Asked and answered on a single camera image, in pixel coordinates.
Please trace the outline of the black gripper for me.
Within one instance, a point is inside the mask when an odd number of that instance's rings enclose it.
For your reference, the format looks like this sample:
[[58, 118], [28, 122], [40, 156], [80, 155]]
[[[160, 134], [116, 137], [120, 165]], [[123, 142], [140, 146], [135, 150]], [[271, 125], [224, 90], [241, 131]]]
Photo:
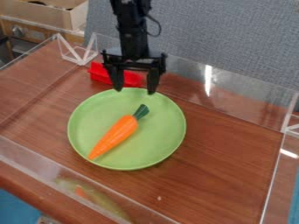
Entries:
[[124, 71], [148, 71], [147, 93], [152, 95], [156, 91], [160, 74], [166, 72], [167, 54], [151, 50], [146, 56], [138, 59], [128, 59], [119, 50], [103, 50], [103, 66], [107, 69], [114, 89], [120, 92], [124, 87]]

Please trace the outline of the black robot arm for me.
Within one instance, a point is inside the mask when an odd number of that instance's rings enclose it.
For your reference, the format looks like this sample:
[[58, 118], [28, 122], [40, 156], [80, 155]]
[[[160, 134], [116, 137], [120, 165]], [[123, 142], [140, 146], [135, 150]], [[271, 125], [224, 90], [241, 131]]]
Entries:
[[116, 16], [116, 29], [120, 38], [120, 47], [102, 51], [103, 67], [116, 91], [124, 87], [124, 71], [147, 71], [147, 93], [156, 92], [160, 77], [166, 73], [164, 52], [155, 52], [148, 46], [148, 37], [158, 37], [147, 30], [147, 18], [158, 27], [159, 21], [150, 15], [151, 0], [110, 0], [112, 12]]

